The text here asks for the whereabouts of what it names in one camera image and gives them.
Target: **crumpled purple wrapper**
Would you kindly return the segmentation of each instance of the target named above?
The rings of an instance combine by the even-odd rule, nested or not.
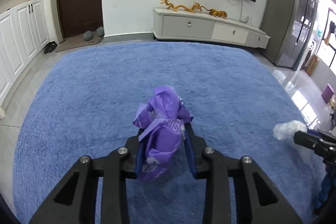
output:
[[[141,181],[157,179],[168,169],[170,159],[181,144],[184,123],[193,117],[173,87],[160,86],[147,104],[141,103],[133,124],[143,128],[139,142],[146,142],[145,161],[138,176]]]

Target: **silver bolt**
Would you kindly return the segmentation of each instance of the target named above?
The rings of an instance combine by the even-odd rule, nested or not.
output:
[[[213,152],[215,152],[215,150],[212,147],[207,146],[206,148],[204,148],[204,152],[207,154],[212,154]]]
[[[82,156],[82,157],[80,158],[80,161],[81,161],[81,163],[83,163],[83,164],[89,162],[89,160],[90,160],[90,157],[89,157],[89,156]]]
[[[128,149],[126,147],[121,147],[118,149],[118,153],[123,155],[126,154],[128,152]]]
[[[246,163],[246,164],[250,164],[252,162],[252,159],[249,156],[244,156],[243,157],[243,162]]]

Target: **tv stand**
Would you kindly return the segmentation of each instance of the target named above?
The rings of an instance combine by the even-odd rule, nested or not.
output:
[[[195,40],[266,48],[269,36],[245,23],[208,14],[154,9],[157,39]]]

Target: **pair of shoes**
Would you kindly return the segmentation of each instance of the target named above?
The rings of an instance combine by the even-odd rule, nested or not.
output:
[[[49,52],[53,52],[57,47],[57,44],[55,41],[49,42],[47,45],[45,45],[44,53],[47,54]]]

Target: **drawer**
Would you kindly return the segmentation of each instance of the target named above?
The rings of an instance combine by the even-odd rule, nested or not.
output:
[[[241,28],[215,23],[212,39],[245,44],[248,31]]]
[[[164,16],[162,36],[211,39],[213,27],[214,22],[210,20]]]
[[[266,48],[269,41],[269,37],[259,33],[249,32],[246,39],[246,46]]]

